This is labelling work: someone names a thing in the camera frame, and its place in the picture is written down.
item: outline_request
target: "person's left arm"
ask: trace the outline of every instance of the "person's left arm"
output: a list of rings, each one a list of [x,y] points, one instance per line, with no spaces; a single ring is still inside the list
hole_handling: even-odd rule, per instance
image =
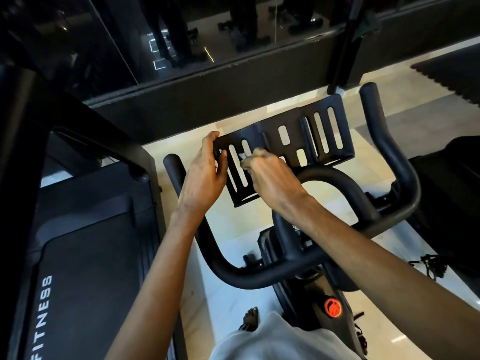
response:
[[[227,181],[226,151],[220,154],[218,169],[215,167],[213,140],[218,136],[219,132],[213,131],[203,139],[185,178],[177,210],[105,360],[167,357],[195,231]]]

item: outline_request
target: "person's left hand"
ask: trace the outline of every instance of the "person's left hand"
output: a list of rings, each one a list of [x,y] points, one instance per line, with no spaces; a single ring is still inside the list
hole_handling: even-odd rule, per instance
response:
[[[178,198],[178,210],[194,219],[202,219],[222,193],[227,182],[227,151],[220,153],[218,169],[213,156],[213,140],[220,133],[212,131],[201,142],[201,149],[190,165]]]

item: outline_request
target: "curved handlebar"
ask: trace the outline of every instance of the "curved handlebar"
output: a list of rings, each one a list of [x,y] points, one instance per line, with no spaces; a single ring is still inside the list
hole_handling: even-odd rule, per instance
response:
[[[392,192],[397,197],[396,202],[377,211],[354,180],[329,166],[304,167],[297,173],[297,177],[302,183],[325,181],[337,187],[357,215],[358,222],[352,227],[366,237],[373,238],[413,213],[420,201],[420,182],[410,162],[388,131],[377,86],[374,83],[363,85],[360,97],[373,143],[396,177],[392,185]],[[163,163],[175,192],[180,195],[186,176],[180,157],[169,154]],[[212,272],[225,283],[241,289],[271,286],[330,259],[318,245],[305,249],[300,242],[292,240],[292,225],[276,212],[273,212],[273,223],[285,256],[282,260],[256,269],[237,268],[223,257],[205,217],[195,233],[195,239]]]

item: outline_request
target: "black plastic tray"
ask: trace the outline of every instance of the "black plastic tray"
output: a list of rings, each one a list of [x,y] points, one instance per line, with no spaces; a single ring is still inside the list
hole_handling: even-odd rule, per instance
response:
[[[334,137],[334,129],[330,122],[328,109],[332,108],[340,138],[341,148],[337,146]],[[315,113],[318,112],[321,127],[328,145],[324,149],[321,134],[315,121]],[[279,127],[285,126],[290,143],[284,145],[279,133]],[[218,157],[221,150],[228,152],[228,180],[226,186],[235,207],[250,202],[258,195],[255,193],[252,179],[248,173],[244,173],[246,186],[238,172],[235,160],[242,160],[240,154],[246,154],[242,141],[246,140],[250,151],[255,148],[264,148],[279,157],[283,157],[287,165],[295,172],[301,168],[297,151],[303,149],[307,165],[336,165],[355,156],[350,129],[345,116],[342,98],[338,94],[326,97],[320,101],[310,103],[303,107],[293,108],[281,114],[277,114],[265,120],[258,121],[240,130],[221,136],[213,142],[215,156]],[[234,158],[230,146],[233,145],[238,159]]]

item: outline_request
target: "orange circular sticker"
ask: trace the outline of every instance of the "orange circular sticker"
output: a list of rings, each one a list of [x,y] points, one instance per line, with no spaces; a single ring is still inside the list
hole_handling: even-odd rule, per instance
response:
[[[324,304],[325,313],[332,318],[339,318],[342,315],[342,304],[338,299],[328,298]]]

